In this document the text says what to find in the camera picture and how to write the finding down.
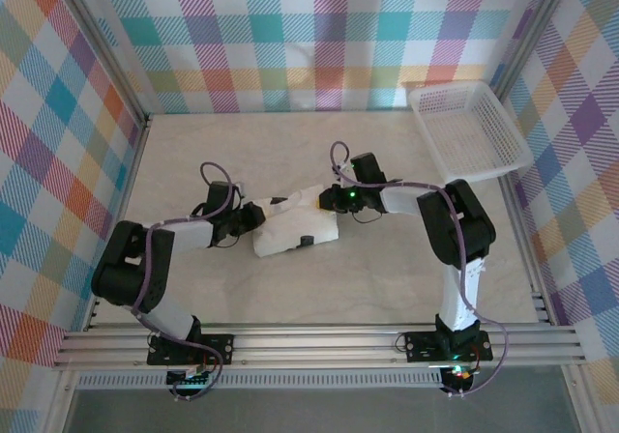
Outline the white t-shirt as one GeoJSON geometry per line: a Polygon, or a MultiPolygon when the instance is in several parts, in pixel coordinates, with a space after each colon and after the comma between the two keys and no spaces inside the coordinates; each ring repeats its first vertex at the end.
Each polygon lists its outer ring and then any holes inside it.
{"type": "Polygon", "coordinates": [[[316,185],[297,190],[283,200],[275,197],[253,200],[265,216],[265,221],[252,231],[254,253],[266,257],[337,240],[337,214],[318,206],[319,195],[324,190],[323,185],[316,185]]]}

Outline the white plastic mesh basket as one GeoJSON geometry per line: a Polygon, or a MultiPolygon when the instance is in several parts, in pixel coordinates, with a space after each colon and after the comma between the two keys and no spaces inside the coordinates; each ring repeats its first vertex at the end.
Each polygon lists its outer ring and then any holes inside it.
{"type": "Polygon", "coordinates": [[[514,120],[483,81],[416,88],[408,102],[445,183],[499,178],[533,162],[514,120]]]}

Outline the left controller board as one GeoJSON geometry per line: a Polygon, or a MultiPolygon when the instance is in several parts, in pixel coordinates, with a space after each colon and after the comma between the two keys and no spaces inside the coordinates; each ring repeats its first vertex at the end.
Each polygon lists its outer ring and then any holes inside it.
{"type": "Polygon", "coordinates": [[[202,389],[210,383],[212,371],[210,369],[190,368],[188,370],[169,370],[165,375],[165,384],[178,389],[202,389]]]}

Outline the controller board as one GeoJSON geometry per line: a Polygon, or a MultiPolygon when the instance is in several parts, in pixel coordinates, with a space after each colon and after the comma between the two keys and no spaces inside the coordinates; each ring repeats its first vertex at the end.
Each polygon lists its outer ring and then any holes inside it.
{"type": "Polygon", "coordinates": [[[169,370],[165,375],[165,384],[178,389],[202,389],[210,383],[212,371],[210,369],[190,368],[188,370],[169,370]]]}
{"type": "Polygon", "coordinates": [[[448,394],[459,394],[472,389],[474,375],[479,366],[474,365],[453,365],[440,369],[441,389],[448,394]]]}

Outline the right controller board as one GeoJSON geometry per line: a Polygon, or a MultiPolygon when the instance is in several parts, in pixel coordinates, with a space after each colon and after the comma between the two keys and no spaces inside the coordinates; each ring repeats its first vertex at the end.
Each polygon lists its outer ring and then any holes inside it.
{"type": "Polygon", "coordinates": [[[459,394],[472,389],[474,375],[479,366],[474,365],[453,365],[440,369],[441,389],[448,394],[459,394]]]}

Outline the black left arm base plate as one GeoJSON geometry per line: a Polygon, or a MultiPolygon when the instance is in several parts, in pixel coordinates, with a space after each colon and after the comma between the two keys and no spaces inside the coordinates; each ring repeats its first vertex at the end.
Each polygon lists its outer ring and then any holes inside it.
{"type": "Polygon", "coordinates": [[[171,341],[167,338],[150,335],[147,340],[149,351],[146,363],[154,366],[164,365],[213,365],[217,356],[212,351],[205,351],[208,346],[221,355],[222,364],[231,364],[234,349],[234,335],[230,333],[202,334],[197,338],[199,347],[171,341]]]}

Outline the aluminium mounting rail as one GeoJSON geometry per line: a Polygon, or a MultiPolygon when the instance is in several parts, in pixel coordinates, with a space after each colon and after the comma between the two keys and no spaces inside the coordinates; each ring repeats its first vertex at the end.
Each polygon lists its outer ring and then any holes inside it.
{"type": "MultiPolygon", "coordinates": [[[[230,334],[231,369],[400,368],[409,332],[429,332],[420,325],[219,325],[207,334],[230,334]]],[[[504,330],[484,328],[481,349],[471,351],[483,367],[564,365],[585,361],[583,347],[571,327],[548,323],[512,324],[504,330]]],[[[137,324],[102,324],[86,332],[70,332],[54,363],[65,370],[145,369],[151,348],[148,331],[137,324]]]]}

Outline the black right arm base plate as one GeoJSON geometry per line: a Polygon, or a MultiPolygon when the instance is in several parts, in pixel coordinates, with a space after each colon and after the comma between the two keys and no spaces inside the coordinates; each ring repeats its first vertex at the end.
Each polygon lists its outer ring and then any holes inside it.
{"type": "Polygon", "coordinates": [[[492,361],[488,333],[406,332],[404,349],[408,362],[421,361],[492,361]]]}

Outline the aluminium frame post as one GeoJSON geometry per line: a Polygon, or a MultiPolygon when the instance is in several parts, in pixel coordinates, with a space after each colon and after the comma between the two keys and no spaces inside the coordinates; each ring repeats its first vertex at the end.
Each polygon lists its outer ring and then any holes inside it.
{"type": "Polygon", "coordinates": [[[499,100],[504,101],[508,97],[560,2],[561,0],[528,0],[489,82],[499,100]]]}
{"type": "Polygon", "coordinates": [[[96,18],[92,15],[84,0],[64,1],[83,31],[84,37],[93,48],[96,57],[102,62],[120,97],[129,106],[131,114],[140,124],[140,127],[146,129],[149,125],[149,114],[141,106],[136,92],[117,61],[96,18]]]}

